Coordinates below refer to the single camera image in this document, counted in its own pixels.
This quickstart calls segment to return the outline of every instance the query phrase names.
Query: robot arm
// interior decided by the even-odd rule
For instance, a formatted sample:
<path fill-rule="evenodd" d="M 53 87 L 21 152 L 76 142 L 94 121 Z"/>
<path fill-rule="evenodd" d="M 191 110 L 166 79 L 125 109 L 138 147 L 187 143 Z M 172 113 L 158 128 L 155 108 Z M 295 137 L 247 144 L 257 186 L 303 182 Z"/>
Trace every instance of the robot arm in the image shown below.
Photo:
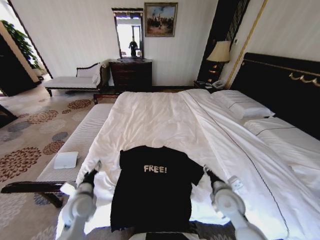
<path fill-rule="evenodd" d="M 96 211 L 96 197 L 94 196 L 95 175 L 101 169 L 101 162 L 98 161 L 95 168 L 84 175 L 84 180 L 75 189 L 72 183 L 66 182 L 61 191 L 70 195 L 70 199 L 62 209 L 64 228 L 58 240 L 84 240 L 86 221 Z"/>
<path fill-rule="evenodd" d="M 219 211 L 230 219 L 235 228 L 235 238 L 237 240 L 266 240 L 267 238 L 262 231 L 248 222 L 245 217 L 246 206 L 241 197 L 207 167 L 204 168 L 204 171 L 211 180 L 212 206 L 216 212 Z"/>

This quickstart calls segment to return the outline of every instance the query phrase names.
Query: dark wooden headboard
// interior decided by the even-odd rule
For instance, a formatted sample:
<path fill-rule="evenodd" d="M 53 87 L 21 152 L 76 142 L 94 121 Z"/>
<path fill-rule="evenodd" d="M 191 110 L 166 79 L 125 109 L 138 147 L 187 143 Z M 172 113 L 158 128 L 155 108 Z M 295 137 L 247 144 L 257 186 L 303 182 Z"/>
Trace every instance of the dark wooden headboard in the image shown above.
<path fill-rule="evenodd" d="M 230 89 L 320 140 L 320 62 L 248 52 Z"/>

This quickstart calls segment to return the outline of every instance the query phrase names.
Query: framed painting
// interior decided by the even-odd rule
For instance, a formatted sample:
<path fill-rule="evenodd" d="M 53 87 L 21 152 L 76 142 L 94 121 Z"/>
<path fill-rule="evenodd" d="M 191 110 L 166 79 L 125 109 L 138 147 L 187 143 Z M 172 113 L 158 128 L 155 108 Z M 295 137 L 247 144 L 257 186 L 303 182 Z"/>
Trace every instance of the framed painting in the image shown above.
<path fill-rule="evenodd" d="M 145 2 L 145 36 L 174 37 L 177 21 L 177 2 Z"/>

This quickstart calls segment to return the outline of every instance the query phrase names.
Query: table lamp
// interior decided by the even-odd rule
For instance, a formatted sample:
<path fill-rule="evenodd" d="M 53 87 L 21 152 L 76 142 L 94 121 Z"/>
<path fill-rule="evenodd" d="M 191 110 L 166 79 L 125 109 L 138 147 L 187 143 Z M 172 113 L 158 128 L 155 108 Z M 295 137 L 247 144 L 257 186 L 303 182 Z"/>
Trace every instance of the table lamp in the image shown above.
<path fill-rule="evenodd" d="M 213 51 L 207 58 L 208 61 L 215 62 L 212 66 L 213 69 L 209 69 L 212 78 L 216 78 L 215 80 L 218 80 L 222 70 L 218 68 L 218 63 L 228 63 L 230 61 L 229 51 L 230 41 L 217 41 Z M 212 78 L 208 79 L 209 84 L 212 84 Z"/>

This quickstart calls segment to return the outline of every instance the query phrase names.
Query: bedside table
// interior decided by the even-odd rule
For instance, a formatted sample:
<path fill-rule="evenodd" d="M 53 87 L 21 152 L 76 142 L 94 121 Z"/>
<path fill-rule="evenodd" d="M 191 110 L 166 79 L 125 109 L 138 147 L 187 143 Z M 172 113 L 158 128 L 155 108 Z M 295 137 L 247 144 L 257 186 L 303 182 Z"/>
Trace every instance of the bedside table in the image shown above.
<path fill-rule="evenodd" d="M 223 89 L 217 89 L 214 86 L 211 87 L 211 88 L 206 88 L 206 87 L 209 87 L 209 86 L 207 86 L 205 82 L 204 83 L 199 83 L 198 81 L 193 81 L 193 86 L 194 86 L 195 89 L 205 89 L 211 94 L 214 93 L 214 92 L 223 90 Z"/>

